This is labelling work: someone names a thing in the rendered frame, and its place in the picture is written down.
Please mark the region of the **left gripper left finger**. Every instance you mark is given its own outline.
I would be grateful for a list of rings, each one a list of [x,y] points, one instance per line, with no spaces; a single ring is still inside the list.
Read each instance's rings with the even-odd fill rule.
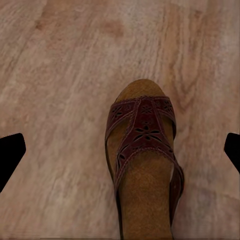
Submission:
[[[0,193],[26,152],[21,133],[0,138]]]

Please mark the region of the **sandal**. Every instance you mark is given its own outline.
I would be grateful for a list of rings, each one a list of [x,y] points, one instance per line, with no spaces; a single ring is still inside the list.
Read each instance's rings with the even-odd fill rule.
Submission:
[[[120,240],[174,240],[175,211],[186,196],[184,168],[173,153],[176,132],[170,98],[153,80],[131,82],[111,105],[105,156]]]

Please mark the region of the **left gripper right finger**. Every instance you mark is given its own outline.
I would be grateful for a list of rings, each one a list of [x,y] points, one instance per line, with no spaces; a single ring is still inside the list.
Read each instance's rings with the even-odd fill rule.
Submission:
[[[240,135],[229,133],[227,135],[224,151],[240,173]]]

